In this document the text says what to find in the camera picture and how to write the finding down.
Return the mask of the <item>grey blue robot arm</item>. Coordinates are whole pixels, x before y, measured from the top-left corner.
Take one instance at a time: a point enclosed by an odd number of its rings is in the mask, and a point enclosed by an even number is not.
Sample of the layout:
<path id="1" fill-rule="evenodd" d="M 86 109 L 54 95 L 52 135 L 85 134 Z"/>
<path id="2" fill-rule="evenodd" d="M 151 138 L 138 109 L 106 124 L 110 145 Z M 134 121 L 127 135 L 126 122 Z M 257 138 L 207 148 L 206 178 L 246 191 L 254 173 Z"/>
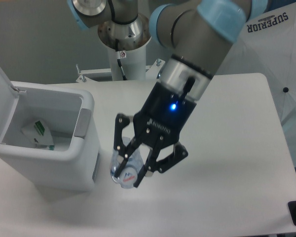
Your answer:
<path id="1" fill-rule="evenodd" d="M 102 43 L 114 52 L 113 80 L 135 79 L 133 50 L 150 39 L 171 49 L 143 107 L 115 119 L 111 177 L 123 188 L 138 187 L 154 172 L 164 173 L 187 157 L 180 132 L 244 25 L 268 11 L 269 0 L 189 0 L 157 7 L 150 18 L 136 0 L 70 0 L 82 29 L 98 27 Z"/>

